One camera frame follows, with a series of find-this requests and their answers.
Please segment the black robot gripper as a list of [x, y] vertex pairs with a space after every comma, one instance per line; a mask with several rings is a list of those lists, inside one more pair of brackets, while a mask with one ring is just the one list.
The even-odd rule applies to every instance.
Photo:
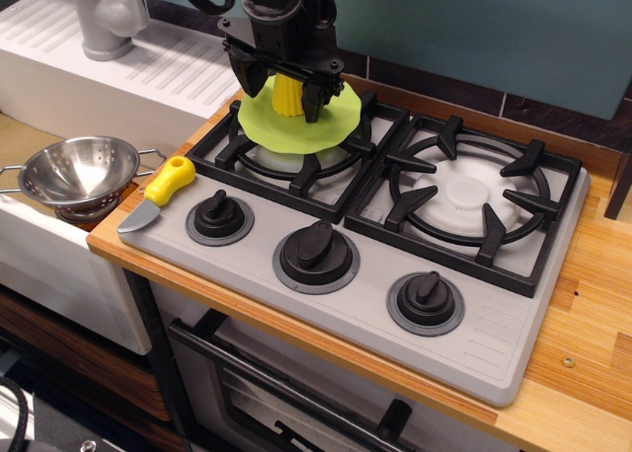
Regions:
[[343, 90], [342, 58], [307, 25], [301, 12], [281, 20], [223, 18], [224, 48], [244, 92], [256, 98], [273, 70], [303, 82], [301, 104], [307, 123]]

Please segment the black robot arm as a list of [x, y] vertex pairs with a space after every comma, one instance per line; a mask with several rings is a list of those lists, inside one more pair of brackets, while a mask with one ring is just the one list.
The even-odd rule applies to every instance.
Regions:
[[313, 123], [343, 90], [344, 62], [318, 36], [336, 16], [322, 20], [325, 0], [241, 0], [243, 18], [223, 18], [224, 48], [245, 93], [255, 98], [270, 71], [302, 84], [305, 120]]

